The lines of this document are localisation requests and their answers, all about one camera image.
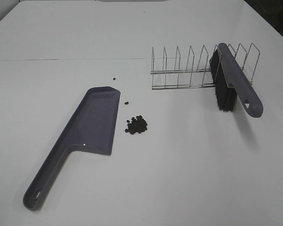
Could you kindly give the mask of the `coffee bean pile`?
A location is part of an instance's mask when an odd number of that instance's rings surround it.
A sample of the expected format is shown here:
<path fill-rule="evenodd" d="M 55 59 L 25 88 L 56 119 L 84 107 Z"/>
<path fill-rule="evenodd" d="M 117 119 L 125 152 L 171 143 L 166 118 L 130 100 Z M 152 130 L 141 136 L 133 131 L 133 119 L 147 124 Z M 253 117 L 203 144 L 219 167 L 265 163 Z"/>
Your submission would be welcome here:
<path fill-rule="evenodd" d="M 141 115 L 132 117 L 131 120 L 126 120 L 127 128 L 125 133 L 130 133 L 134 135 L 135 133 L 141 134 L 148 129 L 148 124 Z"/>

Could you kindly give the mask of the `purple plastic dustpan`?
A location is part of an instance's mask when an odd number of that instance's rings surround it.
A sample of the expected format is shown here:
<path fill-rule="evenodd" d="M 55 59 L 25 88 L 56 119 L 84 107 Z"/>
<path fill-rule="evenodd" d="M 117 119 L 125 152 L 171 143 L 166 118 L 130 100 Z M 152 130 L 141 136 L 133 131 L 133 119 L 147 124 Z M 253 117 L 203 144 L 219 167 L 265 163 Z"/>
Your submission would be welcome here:
<path fill-rule="evenodd" d="M 41 208 L 72 152 L 112 154 L 120 94 L 109 86 L 86 92 L 23 196 L 28 210 Z"/>

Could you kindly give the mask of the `purple brush black bristles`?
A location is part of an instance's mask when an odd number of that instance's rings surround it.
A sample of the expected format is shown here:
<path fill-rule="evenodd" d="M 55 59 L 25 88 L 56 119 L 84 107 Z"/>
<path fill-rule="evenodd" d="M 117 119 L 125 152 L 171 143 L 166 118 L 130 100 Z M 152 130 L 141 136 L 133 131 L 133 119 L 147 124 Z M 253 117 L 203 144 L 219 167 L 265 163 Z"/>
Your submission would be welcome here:
<path fill-rule="evenodd" d="M 232 112 L 239 99 L 253 118 L 263 114 L 263 104 L 225 43 L 219 43 L 210 59 L 215 95 L 220 111 Z"/>

